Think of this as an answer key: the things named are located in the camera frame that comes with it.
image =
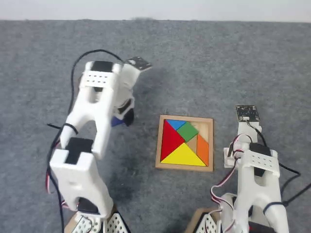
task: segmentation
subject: perforated plate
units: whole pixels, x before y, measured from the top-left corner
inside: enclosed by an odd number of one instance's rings
[[[115,74],[100,71],[85,71],[80,86],[107,87],[114,83]]]
[[[107,225],[107,233],[128,233],[120,214],[112,215]]]
[[[196,233],[217,233],[217,225],[210,214],[205,214],[203,216]]]
[[[91,230],[92,221],[83,216],[76,216],[75,221],[78,222],[72,233],[87,233]]]
[[[280,177],[278,160],[275,157],[247,150],[242,157],[242,164],[243,166],[253,166],[271,171],[275,176]]]

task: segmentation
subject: carpet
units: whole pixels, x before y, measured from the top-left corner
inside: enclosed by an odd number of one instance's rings
[[[0,229],[60,232],[56,194],[44,189],[46,153],[83,52],[107,49],[153,64],[135,88],[135,122],[113,128],[99,172],[133,233],[180,233],[228,172],[236,104],[255,104],[268,146],[301,171],[285,199],[310,182],[311,24],[201,21],[0,21]],[[90,55],[85,62],[104,59]],[[214,119],[214,172],[155,169],[160,114]],[[88,123],[80,137],[93,139]],[[281,170],[280,183],[291,177]],[[237,191],[237,174],[218,194]],[[287,207],[290,231],[310,232],[311,192]],[[71,212],[65,210],[66,221]]]

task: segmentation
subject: wooden puzzle board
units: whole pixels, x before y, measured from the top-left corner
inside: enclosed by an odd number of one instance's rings
[[[155,167],[213,171],[213,119],[161,115]]]

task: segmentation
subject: wooden base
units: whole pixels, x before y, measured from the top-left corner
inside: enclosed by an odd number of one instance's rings
[[[185,233],[193,233],[196,225],[200,221],[202,214],[211,212],[211,211],[216,210],[216,209],[217,208],[200,208],[200,209],[197,209],[195,211],[194,215],[192,216],[191,221],[185,230]],[[220,215],[218,212],[215,212],[211,215],[212,215],[212,218],[214,219],[215,222],[217,222],[220,219]]]
[[[199,134],[208,142],[208,166],[192,166],[192,165],[161,163],[161,146],[162,146],[162,133],[163,133],[164,120],[188,121],[199,131]],[[213,171],[213,119],[188,117],[188,116],[160,115],[155,167],[166,169],[192,170],[192,171]]]

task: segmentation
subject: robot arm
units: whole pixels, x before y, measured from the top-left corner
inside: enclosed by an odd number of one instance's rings
[[[78,96],[60,135],[61,148],[54,151],[50,161],[71,210],[101,219],[110,216],[113,201],[95,159],[104,157],[113,119],[126,125],[133,122],[132,88],[140,73],[150,67],[140,57],[128,60],[124,66],[105,61],[86,64]],[[94,141],[75,137],[91,120],[97,130]]]
[[[269,203],[281,202],[277,152],[257,143],[258,132],[255,129],[261,132],[261,126],[256,107],[237,106],[237,112],[239,137],[232,143],[232,148],[224,148],[224,161],[225,167],[233,167],[236,158],[240,157],[236,165],[239,170],[238,193],[222,196],[234,207],[232,210],[221,201],[223,229],[232,224],[228,233],[248,233],[252,232],[252,224],[259,224],[266,228],[262,232],[288,233],[283,205],[273,205],[262,212]]]

